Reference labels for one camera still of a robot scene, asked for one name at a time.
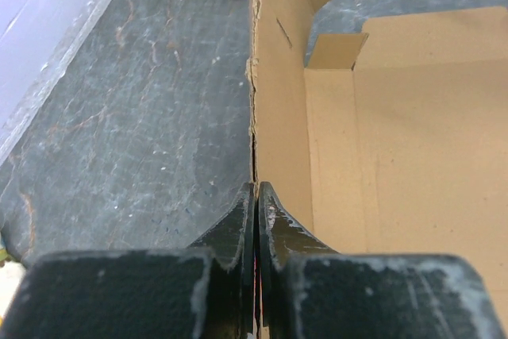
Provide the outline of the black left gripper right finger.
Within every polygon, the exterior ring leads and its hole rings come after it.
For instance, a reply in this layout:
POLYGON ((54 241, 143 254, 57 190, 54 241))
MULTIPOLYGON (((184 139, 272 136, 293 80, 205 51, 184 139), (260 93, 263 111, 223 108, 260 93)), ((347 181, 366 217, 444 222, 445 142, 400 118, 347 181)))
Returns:
POLYGON ((458 256, 345 255, 259 185, 262 323, 272 338, 504 338, 478 272, 458 256))

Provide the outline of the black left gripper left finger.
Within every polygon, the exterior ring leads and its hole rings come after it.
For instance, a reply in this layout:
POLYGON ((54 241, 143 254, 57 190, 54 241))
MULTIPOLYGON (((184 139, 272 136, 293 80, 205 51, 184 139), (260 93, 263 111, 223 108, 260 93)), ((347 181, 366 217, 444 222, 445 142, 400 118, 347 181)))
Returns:
POLYGON ((26 272, 4 338, 246 338, 254 186, 186 248, 54 252, 26 272))

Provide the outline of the cardboard box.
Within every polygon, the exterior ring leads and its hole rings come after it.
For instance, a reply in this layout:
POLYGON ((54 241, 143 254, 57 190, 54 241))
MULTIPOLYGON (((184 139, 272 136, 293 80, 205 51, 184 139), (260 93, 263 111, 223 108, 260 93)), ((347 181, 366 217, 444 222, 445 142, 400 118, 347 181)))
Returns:
POLYGON ((249 0, 252 172, 345 255, 458 256, 507 335, 507 9, 372 17, 249 0))

